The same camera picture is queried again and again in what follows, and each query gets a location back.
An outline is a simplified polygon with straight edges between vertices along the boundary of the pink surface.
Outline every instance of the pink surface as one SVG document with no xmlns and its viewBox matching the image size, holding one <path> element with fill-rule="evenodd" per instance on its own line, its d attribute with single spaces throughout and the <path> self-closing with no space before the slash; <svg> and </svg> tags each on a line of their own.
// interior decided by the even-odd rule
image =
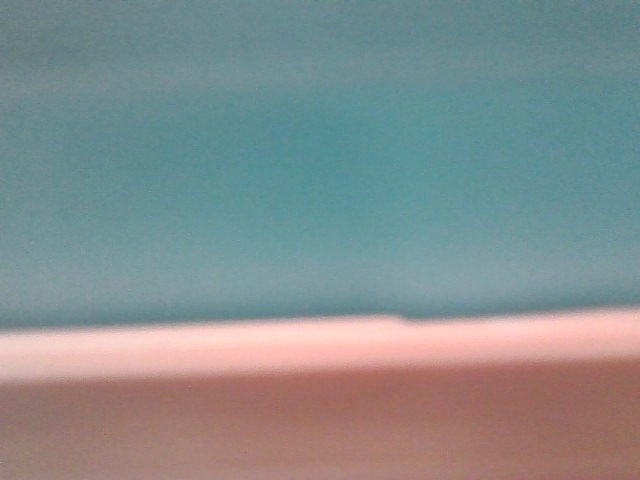
<svg viewBox="0 0 640 480">
<path fill-rule="evenodd" d="M 637 480 L 638 319 L 4 334 L 0 478 Z"/>
</svg>

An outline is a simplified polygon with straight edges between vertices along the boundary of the blurry surface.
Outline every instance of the blurry surface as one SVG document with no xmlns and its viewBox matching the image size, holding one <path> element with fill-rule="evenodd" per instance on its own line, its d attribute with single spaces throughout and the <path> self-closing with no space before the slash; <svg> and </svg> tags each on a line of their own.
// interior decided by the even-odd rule
<svg viewBox="0 0 640 480">
<path fill-rule="evenodd" d="M 0 474 L 636 480 L 637 318 L 0 334 Z"/>
<path fill-rule="evenodd" d="M 4 2 L 0 324 L 640 299 L 637 2 Z"/>
</svg>

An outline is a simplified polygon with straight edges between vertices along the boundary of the teal background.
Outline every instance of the teal background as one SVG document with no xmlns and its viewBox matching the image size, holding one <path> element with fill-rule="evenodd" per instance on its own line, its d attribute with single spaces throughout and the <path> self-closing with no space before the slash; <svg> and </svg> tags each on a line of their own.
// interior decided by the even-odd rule
<svg viewBox="0 0 640 480">
<path fill-rule="evenodd" d="M 640 300 L 637 2 L 5 2 L 0 325 Z"/>
</svg>

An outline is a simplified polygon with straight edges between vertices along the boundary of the teal wall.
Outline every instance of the teal wall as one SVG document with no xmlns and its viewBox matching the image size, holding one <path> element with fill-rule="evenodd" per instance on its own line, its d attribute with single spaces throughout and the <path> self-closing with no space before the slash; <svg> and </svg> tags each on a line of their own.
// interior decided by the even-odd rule
<svg viewBox="0 0 640 480">
<path fill-rule="evenodd" d="M 0 8 L 4 327 L 640 300 L 637 2 Z"/>
</svg>

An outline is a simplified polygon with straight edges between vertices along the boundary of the pink object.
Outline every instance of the pink object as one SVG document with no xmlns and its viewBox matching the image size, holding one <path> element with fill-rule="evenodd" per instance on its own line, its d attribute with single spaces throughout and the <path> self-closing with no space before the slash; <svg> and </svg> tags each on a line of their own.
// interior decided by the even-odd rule
<svg viewBox="0 0 640 480">
<path fill-rule="evenodd" d="M 0 335 L 0 478 L 640 478 L 640 311 Z"/>
</svg>

